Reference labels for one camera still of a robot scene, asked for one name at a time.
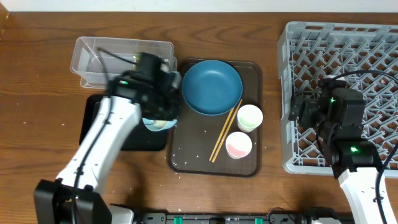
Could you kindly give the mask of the brown serving tray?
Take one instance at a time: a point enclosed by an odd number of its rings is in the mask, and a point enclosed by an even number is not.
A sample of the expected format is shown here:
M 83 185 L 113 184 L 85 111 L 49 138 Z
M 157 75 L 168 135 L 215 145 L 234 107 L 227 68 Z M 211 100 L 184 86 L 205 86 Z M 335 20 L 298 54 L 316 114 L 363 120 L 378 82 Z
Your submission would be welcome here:
M 226 61 L 239 73 L 243 81 L 244 105 L 261 108 L 262 71 L 253 62 Z M 192 174 L 252 177 L 261 168 L 261 127 L 247 133 L 252 142 L 251 152 L 241 159 L 228 155 L 225 141 L 214 162 L 211 154 L 227 120 L 230 109 L 219 115 L 204 115 L 182 100 L 180 116 L 174 130 L 170 131 L 167 162 L 175 172 Z

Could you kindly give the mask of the yellow green snack wrapper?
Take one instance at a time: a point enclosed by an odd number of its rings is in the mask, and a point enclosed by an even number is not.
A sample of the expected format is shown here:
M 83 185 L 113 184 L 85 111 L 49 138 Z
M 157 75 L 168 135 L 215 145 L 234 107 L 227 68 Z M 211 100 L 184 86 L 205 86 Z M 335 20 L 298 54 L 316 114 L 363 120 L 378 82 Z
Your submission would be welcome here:
M 140 56 L 139 55 L 134 55 L 133 56 L 133 62 L 139 63 L 139 60 L 140 60 Z

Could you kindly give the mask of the grey dishwasher rack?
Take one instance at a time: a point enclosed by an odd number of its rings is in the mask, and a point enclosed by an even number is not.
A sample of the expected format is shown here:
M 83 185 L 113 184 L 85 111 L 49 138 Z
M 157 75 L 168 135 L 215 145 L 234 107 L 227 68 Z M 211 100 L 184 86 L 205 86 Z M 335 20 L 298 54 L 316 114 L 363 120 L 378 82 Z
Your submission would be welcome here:
M 397 26 L 327 22 L 289 22 L 279 41 L 282 88 L 280 121 L 282 165 L 290 174 L 332 175 L 320 154 L 313 129 L 290 121 L 290 99 L 320 96 L 318 81 L 354 70 L 378 70 L 397 76 Z M 397 83 L 373 74 L 350 75 L 348 88 L 364 95 L 363 137 L 382 160 L 397 145 Z

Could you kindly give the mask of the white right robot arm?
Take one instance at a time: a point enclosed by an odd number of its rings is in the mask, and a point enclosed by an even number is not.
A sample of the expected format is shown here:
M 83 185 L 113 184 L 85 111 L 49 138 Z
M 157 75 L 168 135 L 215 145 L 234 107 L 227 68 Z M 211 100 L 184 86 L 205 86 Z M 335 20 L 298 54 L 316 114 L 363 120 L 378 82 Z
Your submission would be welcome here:
M 382 161 L 376 146 L 362 136 L 366 102 L 347 88 L 344 73 L 318 82 L 316 100 L 291 98 L 289 120 L 315 131 L 319 150 L 349 202 L 355 223 L 396 223 L 384 171 L 394 156 Z

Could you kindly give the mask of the dark blue plate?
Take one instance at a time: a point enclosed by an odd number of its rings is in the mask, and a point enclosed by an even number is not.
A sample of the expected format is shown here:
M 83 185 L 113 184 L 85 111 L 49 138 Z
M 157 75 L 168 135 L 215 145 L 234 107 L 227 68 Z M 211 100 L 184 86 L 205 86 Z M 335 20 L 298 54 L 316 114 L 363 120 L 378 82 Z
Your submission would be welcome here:
M 204 60 L 192 65 L 182 80 L 182 96 L 197 113 L 221 115 L 235 107 L 243 95 L 238 71 L 220 60 Z

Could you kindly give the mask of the left wooden chopstick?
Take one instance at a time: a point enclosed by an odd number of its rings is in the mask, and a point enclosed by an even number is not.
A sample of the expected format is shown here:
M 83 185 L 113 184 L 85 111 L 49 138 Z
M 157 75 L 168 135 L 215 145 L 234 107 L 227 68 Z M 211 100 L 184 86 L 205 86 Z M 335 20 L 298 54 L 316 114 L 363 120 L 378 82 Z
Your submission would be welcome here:
M 218 148 L 219 148 L 220 143 L 221 143 L 221 140 L 222 140 L 222 138 L 223 138 L 223 136 L 224 136 L 224 134 L 225 134 L 225 132 L 226 132 L 226 130 L 227 130 L 227 127 L 228 127 L 229 124 L 231 123 L 231 120 L 232 120 L 234 111 L 235 111 L 235 108 L 232 108 L 232 109 L 229 111 L 229 113 L 228 113 L 227 119 L 226 119 L 226 121 L 224 122 L 224 125 L 223 125 L 223 127 L 222 127 L 222 129 L 221 129 L 220 135 L 218 136 L 218 139 L 216 140 L 216 144 L 215 144 L 215 146 L 214 146 L 214 148 L 213 148 L 213 151 L 212 151 L 212 153 L 211 153 L 211 156 L 210 156 L 210 158 L 209 158 L 209 161 L 210 161 L 210 162 L 214 162 L 216 156 L 218 155 L 218 151 L 219 151 Z

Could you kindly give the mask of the clear plastic waste bin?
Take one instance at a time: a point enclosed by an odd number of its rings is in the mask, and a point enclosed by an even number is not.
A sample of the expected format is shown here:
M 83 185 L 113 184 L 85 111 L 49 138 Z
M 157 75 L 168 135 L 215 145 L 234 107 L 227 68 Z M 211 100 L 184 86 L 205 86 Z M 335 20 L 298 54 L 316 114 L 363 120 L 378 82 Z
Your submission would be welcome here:
M 126 70 L 134 70 L 135 65 L 112 57 L 104 52 L 97 52 L 102 48 L 119 57 L 133 62 L 133 56 L 141 52 L 154 54 L 163 58 L 167 64 L 163 69 L 176 70 L 177 59 L 174 57 L 174 46 L 170 42 L 157 40 L 122 39 L 110 37 L 79 37 L 72 55 L 70 70 L 81 77 L 83 88 L 105 89 L 106 79 L 99 57 L 108 69 L 111 78 Z

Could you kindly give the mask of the white cup pink inside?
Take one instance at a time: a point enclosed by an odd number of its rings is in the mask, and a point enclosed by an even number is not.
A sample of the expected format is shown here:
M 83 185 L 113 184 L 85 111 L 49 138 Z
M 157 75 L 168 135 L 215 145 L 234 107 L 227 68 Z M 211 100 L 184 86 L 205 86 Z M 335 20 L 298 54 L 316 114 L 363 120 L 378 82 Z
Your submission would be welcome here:
M 226 151 L 232 159 L 246 157 L 252 149 L 250 137 L 243 132 L 233 132 L 225 141 Z

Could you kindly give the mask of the light blue bowl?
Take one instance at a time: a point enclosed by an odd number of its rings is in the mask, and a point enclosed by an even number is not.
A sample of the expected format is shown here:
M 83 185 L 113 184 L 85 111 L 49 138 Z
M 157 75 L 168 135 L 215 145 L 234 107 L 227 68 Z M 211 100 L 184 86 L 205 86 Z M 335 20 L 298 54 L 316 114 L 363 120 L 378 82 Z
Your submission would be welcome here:
M 167 130 L 174 127 L 177 124 L 176 119 L 172 121 L 165 121 L 165 120 L 151 120 L 143 118 L 142 121 L 144 123 L 144 126 L 152 132 Z

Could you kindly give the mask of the wooden chopstick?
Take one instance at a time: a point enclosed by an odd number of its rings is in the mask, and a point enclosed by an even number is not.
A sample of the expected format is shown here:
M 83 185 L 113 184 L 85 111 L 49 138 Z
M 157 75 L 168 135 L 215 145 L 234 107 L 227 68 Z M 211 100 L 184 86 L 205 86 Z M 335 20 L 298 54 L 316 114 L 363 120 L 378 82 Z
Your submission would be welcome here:
M 224 134 L 225 134 L 225 132 L 226 132 L 226 130 L 227 130 L 227 127 L 228 127 L 229 124 L 231 123 L 231 120 L 232 120 L 234 111 L 235 111 L 235 108 L 232 108 L 232 109 L 229 111 L 229 113 L 228 113 L 227 119 L 226 119 L 226 121 L 224 122 L 224 125 L 223 125 L 223 127 L 222 127 L 222 129 L 221 129 L 220 135 L 218 136 L 218 139 L 216 140 L 216 144 L 215 144 L 215 146 L 214 146 L 214 148 L 213 148 L 213 151 L 212 151 L 212 153 L 211 153 L 211 156 L 210 156 L 210 158 L 209 158 L 209 161 L 210 161 L 210 162 L 214 162 L 216 156 L 218 155 L 218 151 L 219 151 L 218 148 L 219 148 L 220 143 L 221 143 L 221 140 L 222 140 L 222 138 L 223 138 L 223 136 L 224 136 Z
M 231 123 L 230 123 L 229 126 L 227 127 L 227 130 L 226 130 L 226 132 L 225 132 L 225 134 L 224 134 L 224 136 L 223 136 L 223 138 L 222 138 L 222 140 L 221 140 L 220 146 L 219 146 L 219 148 L 218 148 L 218 149 L 219 149 L 218 154 L 220 153 L 222 144 L 224 143 L 224 140 L 226 139 L 226 136 L 227 136 L 227 134 L 228 134 L 230 128 L 232 127 L 233 121 L 234 121 L 234 119 L 235 119 L 235 117 L 236 117 L 236 115 L 237 115 L 237 113 L 238 113 L 238 109 L 240 108 L 242 102 L 243 102 L 243 100 L 240 99 L 240 101 L 238 102 L 238 104 L 235 106 L 235 111 L 234 111 L 234 113 L 233 113 L 233 117 L 232 117 Z

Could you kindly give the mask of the white cup green inside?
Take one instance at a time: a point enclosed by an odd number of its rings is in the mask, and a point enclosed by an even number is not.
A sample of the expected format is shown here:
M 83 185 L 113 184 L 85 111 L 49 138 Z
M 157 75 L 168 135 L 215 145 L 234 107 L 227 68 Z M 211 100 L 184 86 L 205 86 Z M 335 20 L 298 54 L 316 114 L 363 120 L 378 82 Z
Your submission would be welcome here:
M 245 133 L 250 133 L 262 124 L 263 113 L 255 105 L 244 105 L 237 113 L 238 128 Z

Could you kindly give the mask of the right wooden chopstick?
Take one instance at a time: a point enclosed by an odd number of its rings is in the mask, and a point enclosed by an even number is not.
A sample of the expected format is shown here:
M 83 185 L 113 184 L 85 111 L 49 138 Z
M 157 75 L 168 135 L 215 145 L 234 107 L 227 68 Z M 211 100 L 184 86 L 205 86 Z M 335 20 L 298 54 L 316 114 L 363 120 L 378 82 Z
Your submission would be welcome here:
M 227 134 L 228 134 L 230 128 L 232 127 L 233 121 L 234 121 L 234 119 L 235 119 L 235 117 L 236 117 L 236 115 L 237 115 L 237 113 L 238 113 L 238 109 L 240 108 L 242 102 L 243 102 L 243 100 L 240 99 L 240 101 L 238 102 L 238 104 L 235 106 L 235 111 L 234 111 L 234 113 L 233 113 L 233 117 L 232 117 L 231 123 L 230 123 L 229 126 L 227 127 L 227 130 L 226 130 L 226 132 L 225 132 L 225 134 L 224 134 L 224 136 L 223 136 L 223 138 L 222 138 L 222 140 L 221 140 L 220 146 L 219 146 L 219 148 L 218 148 L 218 149 L 219 149 L 218 154 L 220 153 L 222 144 L 224 143 L 224 140 L 226 139 L 226 136 L 227 136 Z

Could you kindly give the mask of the black waste tray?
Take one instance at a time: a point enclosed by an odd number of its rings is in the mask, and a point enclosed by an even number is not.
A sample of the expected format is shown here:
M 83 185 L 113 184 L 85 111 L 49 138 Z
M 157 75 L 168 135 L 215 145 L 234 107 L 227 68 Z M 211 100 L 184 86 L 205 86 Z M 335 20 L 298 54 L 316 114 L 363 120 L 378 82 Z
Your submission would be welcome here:
M 91 128 L 98 113 L 103 95 L 94 94 L 87 98 L 85 112 L 81 126 L 81 144 Z M 130 133 L 124 142 L 122 151 L 161 151 L 166 147 L 167 131 L 152 132 L 141 121 Z

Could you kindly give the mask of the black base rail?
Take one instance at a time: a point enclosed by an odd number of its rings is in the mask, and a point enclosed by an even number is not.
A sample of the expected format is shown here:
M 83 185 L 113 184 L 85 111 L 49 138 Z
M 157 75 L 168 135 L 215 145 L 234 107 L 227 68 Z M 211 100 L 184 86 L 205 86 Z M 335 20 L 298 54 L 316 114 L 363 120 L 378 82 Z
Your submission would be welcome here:
M 354 223 L 354 218 L 339 215 L 331 208 L 310 208 L 294 213 L 276 207 L 267 214 L 199 214 L 199 213 L 139 213 L 120 205 L 110 205 L 113 223 L 135 224 L 289 224 L 289 223 Z

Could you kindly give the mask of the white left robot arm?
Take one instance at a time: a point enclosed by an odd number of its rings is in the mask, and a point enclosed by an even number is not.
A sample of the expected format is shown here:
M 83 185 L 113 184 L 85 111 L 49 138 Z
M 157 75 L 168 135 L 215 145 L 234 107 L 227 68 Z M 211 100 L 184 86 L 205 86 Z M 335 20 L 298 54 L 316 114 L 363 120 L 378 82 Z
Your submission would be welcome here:
M 39 223 L 133 223 L 134 212 L 106 205 L 102 195 L 109 172 L 127 137 L 143 120 L 176 122 L 182 76 L 165 69 L 165 60 L 142 52 L 133 70 L 111 78 L 96 118 L 77 152 L 55 180 L 34 190 Z

